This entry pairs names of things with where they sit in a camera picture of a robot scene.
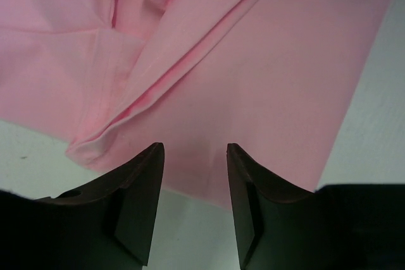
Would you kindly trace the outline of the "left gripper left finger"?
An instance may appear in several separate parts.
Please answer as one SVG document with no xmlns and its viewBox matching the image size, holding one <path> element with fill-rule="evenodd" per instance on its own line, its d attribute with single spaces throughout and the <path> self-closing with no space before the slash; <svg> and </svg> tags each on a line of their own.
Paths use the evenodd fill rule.
<svg viewBox="0 0 405 270">
<path fill-rule="evenodd" d="M 58 197 L 1 192 L 2 269 L 142 269 L 151 249 L 165 150 Z"/>
</svg>

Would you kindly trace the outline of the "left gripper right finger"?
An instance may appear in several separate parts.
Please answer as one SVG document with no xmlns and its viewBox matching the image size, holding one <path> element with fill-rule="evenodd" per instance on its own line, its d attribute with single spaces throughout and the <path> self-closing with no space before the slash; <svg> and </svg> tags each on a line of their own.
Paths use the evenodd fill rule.
<svg viewBox="0 0 405 270">
<path fill-rule="evenodd" d="M 404 268 L 404 185 L 309 192 L 237 144 L 227 169 L 241 269 Z"/>
</svg>

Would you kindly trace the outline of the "pink t-shirt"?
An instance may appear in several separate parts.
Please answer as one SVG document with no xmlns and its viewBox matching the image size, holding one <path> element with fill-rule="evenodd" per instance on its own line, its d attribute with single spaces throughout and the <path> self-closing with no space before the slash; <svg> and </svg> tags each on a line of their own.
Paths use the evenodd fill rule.
<svg viewBox="0 0 405 270">
<path fill-rule="evenodd" d="M 313 189 L 390 0 L 1 0 L 1 119 L 98 172 L 165 146 L 230 206 L 226 148 Z"/>
</svg>

